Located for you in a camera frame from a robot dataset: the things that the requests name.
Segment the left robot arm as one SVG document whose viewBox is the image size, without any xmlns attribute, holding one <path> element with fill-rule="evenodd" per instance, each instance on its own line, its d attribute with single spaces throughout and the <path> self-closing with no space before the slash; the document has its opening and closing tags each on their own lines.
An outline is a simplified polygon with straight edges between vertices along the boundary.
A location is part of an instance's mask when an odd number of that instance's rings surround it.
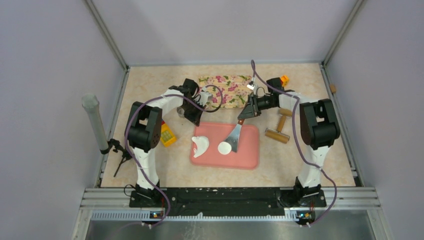
<svg viewBox="0 0 424 240">
<path fill-rule="evenodd" d="M 140 196 L 147 206 L 156 206 L 161 198 L 155 150 L 161 140 L 163 116 L 180 110 L 185 119 L 199 126 L 210 96 L 205 88 L 187 78 L 182 85 L 173 85 L 160 96 L 132 104 L 124 140 L 137 165 L 134 194 Z"/>
</svg>

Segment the wooden rolling pin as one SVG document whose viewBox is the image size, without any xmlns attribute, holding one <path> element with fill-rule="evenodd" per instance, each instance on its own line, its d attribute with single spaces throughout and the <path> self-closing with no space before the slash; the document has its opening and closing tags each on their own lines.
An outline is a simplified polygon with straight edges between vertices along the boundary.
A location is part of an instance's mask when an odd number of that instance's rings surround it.
<svg viewBox="0 0 424 240">
<path fill-rule="evenodd" d="M 290 140 L 290 136 L 283 133 L 282 130 L 285 126 L 287 118 L 291 118 L 293 113 L 289 109 L 280 108 L 278 110 L 278 114 L 280 115 L 280 118 L 276 128 L 275 129 L 267 128 L 265 130 L 265 136 L 275 141 L 278 141 L 280 143 L 287 144 Z"/>
</svg>

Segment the round white dumpling wrapper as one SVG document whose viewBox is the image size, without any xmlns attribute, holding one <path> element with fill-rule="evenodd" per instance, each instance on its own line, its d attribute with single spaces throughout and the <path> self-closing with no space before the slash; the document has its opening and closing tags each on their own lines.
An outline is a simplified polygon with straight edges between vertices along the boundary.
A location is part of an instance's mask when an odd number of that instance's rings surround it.
<svg viewBox="0 0 424 240">
<path fill-rule="evenodd" d="M 232 151 L 232 146 L 228 142 L 222 141 L 219 143 L 217 149 L 220 154 L 228 155 Z"/>
</svg>

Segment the pink plastic tray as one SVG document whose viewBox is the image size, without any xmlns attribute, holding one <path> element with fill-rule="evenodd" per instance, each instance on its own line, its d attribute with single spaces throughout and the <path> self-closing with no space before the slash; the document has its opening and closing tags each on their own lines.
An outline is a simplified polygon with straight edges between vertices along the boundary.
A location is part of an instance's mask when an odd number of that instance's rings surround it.
<svg viewBox="0 0 424 240">
<path fill-rule="evenodd" d="M 259 130 L 247 124 L 241 128 L 237 152 L 221 154 L 218 145 L 230 134 L 235 124 L 202 122 L 194 128 L 194 137 L 206 137 L 209 147 L 202 155 L 195 157 L 196 143 L 192 143 L 190 161 L 197 166 L 252 170 L 259 162 Z"/>
</svg>

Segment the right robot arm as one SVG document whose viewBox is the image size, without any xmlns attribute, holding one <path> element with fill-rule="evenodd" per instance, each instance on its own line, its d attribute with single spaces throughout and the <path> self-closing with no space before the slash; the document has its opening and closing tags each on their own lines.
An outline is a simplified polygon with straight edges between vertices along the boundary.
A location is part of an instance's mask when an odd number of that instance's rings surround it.
<svg viewBox="0 0 424 240">
<path fill-rule="evenodd" d="M 257 96 L 251 93 L 238 115 L 239 123 L 245 119 L 258 117 L 263 110 L 279 108 L 299 114 L 300 135 L 308 153 L 300 153 L 303 166 L 295 178 L 293 189 L 284 191 L 280 204 L 284 207 L 325 207 L 321 178 L 327 177 L 323 171 L 324 162 L 330 148 L 340 137 L 340 126 L 330 99 L 311 101 L 301 98 L 292 90 L 285 90 L 283 79 L 275 77 L 265 82 L 268 93 Z"/>
</svg>

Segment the white dough ball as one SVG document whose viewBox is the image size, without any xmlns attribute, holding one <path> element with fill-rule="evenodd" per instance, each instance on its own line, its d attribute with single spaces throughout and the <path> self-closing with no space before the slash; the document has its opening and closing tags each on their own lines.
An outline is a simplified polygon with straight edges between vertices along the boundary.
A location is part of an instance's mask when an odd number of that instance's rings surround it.
<svg viewBox="0 0 424 240">
<path fill-rule="evenodd" d="M 209 139 L 206 136 L 193 136 L 191 140 L 195 144 L 195 147 L 193 148 L 194 158 L 198 158 L 203 155 L 210 146 Z"/>
</svg>

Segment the metal scraper wooden handle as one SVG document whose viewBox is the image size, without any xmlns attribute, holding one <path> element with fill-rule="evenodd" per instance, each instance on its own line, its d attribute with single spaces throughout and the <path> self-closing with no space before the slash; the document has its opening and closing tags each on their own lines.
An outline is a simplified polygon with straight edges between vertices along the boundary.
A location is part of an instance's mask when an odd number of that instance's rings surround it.
<svg viewBox="0 0 424 240">
<path fill-rule="evenodd" d="M 233 130 L 224 140 L 224 142 L 230 145 L 232 152 L 236 153 L 238 151 L 239 139 L 240 139 L 240 134 L 241 134 L 244 121 L 245 121 L 244 119 L 238 120 Z"/>
</svg>

